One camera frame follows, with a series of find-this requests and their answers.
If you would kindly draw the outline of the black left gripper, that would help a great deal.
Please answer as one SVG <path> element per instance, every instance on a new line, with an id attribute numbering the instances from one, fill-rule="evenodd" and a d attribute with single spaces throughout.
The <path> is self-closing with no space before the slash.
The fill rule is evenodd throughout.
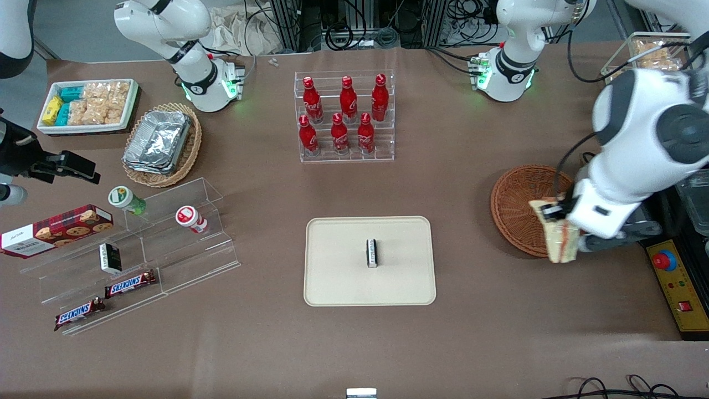
<path id="1" fill-rule="evenodd" d="M 562 199 L 558 199 L 557 203 L 543 204 L 540 207 L 540 214 L 543 220 L 556 221 L 567 219 L 577 206 L 579 195 L 575 190 L 567 190 Z"/>

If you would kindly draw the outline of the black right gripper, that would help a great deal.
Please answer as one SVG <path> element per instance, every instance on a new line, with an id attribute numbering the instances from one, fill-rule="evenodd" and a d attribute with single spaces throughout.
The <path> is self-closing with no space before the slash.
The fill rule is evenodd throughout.
<path id="1" fill-rule="evenodd" d="M 46 161 L 48 153 L 39 144 L 32 131 L 1 118 L 1 174 L 11 177 L 23 175 L 53 184 L 55 177 L 74 177 L 98 185 L 101 175 L 96 163 L 71 151 L 53 156 L 55 166 L 35 166 Z"/>

